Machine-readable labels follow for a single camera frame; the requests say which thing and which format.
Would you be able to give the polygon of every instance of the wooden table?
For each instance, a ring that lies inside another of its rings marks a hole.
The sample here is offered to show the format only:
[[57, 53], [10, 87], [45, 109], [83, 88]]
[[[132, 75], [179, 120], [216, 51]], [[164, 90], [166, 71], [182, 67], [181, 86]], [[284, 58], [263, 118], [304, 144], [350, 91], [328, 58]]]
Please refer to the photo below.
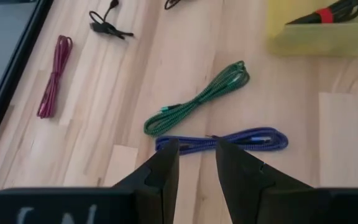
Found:
[[[111, 186], [154, 153], [144, 121], [193, 98], [244, 60], [250, 83], [169, 134], [223, 135], [271, 126], [290, 140], [260, 159], [313, 186], [358, 186], [358, 58], [276, 57], [264, 46], [266, 2], [122, 0], [108, 19], [135, 38], [95, 34], [89, 10], [110, 0], [55, 0], [0, 128], [0, 189]], [[36, 111], [58, 35], [75, 47], [54, 119]], [[230, 223], [214, 152], [180, 158], [175, 223]]]

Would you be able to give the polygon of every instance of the plastic bin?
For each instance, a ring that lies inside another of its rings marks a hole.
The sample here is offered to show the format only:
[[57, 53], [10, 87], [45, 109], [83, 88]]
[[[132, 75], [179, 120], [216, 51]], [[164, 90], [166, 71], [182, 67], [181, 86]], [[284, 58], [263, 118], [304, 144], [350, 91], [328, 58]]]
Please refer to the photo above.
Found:
[[358, 56], [358, 17], [337, 24], [286, 25], [336, 0], [268, 0], [267, 47], [279, 55]]

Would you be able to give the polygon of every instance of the cable connector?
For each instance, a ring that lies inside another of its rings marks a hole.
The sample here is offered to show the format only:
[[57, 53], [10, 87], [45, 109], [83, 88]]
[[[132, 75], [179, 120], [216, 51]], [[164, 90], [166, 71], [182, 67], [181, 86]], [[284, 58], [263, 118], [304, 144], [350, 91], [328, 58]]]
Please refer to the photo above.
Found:
[[172, 110], [172, 109], [175, 109], [177, 108], [178, 106], [180, 106], [181, 104], [176, 104], [176, 105], [172, 105], [172, 106], [164, 106], [160, 109], [161, 112], [164, 112], [164, 111], [168, 111], [168, 110]]
[[110, 10], [110, 9], [114, 9], [115, 7], [117, 7], [118, 4], [119, 4], [119, 1], [118, 1], [118, 0], [112, 0], [112, 1], [110, 2], [110, 8], [109, 8], [109, 10]]
[[173, 6], [176, 6], [181, 0], [167, 0], [164, 5], [164, 9], [171, 9]]
[[90, 25], [91, 29], [97, 33], [115, 35], [116, 37], [118, 37], [122, 40], [125, 40], [125, 35], [129, 36], [129, 37], [134, 36], [133, 33], [117, 30], [112, 24], [110, 24], [108, 22], [102, 22], [102, 23], [92, 22], [89, 25]]

